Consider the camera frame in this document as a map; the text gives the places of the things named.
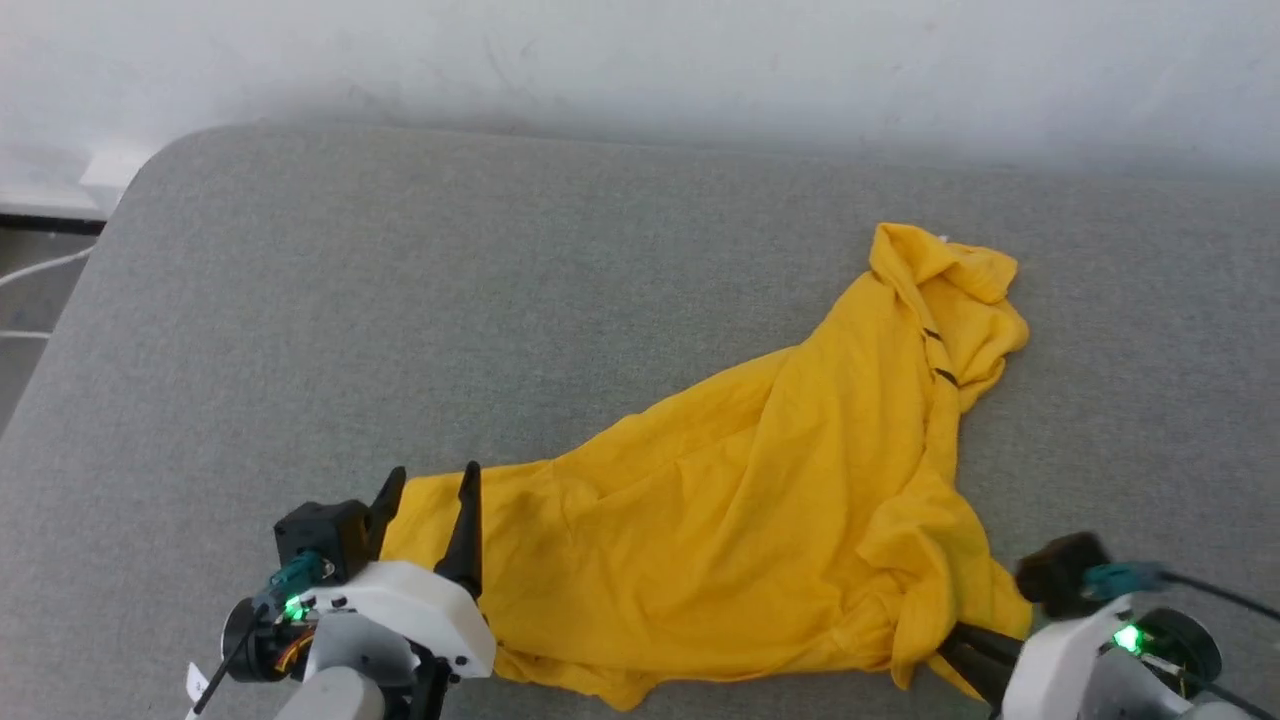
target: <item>yellow shirt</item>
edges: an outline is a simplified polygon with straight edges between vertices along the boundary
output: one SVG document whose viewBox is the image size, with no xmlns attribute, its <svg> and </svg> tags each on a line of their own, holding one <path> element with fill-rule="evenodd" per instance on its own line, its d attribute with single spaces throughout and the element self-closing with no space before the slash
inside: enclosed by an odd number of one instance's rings
<svg viewBox="0 0 1280 720">
<path fill-rule="evenodd" d="M 658 683 L 890 670 L 956 620 L 1030 609 L 956 492 L 956 432 L 1020 348 L 1016 263 L 910 225 L 795 347 L 618 420 L 554 460 L 486 468 L 497 673 L 635 707 Z M 461 474 L 404 489 L 384 560 L 431 568 Z"/>
</svg>

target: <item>gray sofa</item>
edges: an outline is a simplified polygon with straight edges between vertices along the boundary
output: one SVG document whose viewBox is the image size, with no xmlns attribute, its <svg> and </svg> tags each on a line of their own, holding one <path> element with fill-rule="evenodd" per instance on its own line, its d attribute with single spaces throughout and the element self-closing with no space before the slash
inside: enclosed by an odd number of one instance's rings
<svg viewBox="0 0 1280 720">
<path fill-rule="evenodd" d="M 0 439 L 6 720 L 182 717 L 302 500 L 389 468 L 563 452 L 794 343 L 876 223 L 1021 261 L 1032 327 L 965 418 L 997 557 L 1098 530 L 1280 603 L 1280 191 L 1087 182 L 399 129 L 228 128 L 148 163 Z M 1280 628 L 1171 593 L 1280 710 Z M 227 684 L 207 717 L 271 717 Z M 605 717 L 465 683 L 449 717 Z M 675 683 L 666 717 L 984 717 L 932 676 Z"/>
</svg>

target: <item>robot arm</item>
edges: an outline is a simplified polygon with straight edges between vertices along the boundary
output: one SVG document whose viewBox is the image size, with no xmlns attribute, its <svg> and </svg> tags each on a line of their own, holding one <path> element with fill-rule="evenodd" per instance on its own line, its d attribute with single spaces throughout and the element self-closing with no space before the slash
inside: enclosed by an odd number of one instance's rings
<svg viewBox="0 0 1280 720">
<path fill-rule="evenodd" d="M 406 482 L 392 471 L 370 506 L 306 502 L 275 524 L 282 569 L 236 606 L 223 630 L 223 673 L 246 683 L 302 680 L 279 720 L 435 720 L 444 693 L 493 673 L 497 642 L 483 591 L 480 465 L 434 571 L 376 560 Z"/>
<path fill-rule="evenodd" d="M 1240 698 L 1192 705 L 1221 671 L 1221 653 L 1175 610 L 1133 620 L 1132 592 L 1152 589 L 1155 577 L 1151 564 L 1111 564 L 1091 533 L 1059 538 L 1016 573 L 1019 591 L 1051 620 L 1046 628 L 1023 643 L 961 623 L 938 653 L 1005 720 L 1251 717 L 1238 705 L 1270 717 Z"/>
</svg>

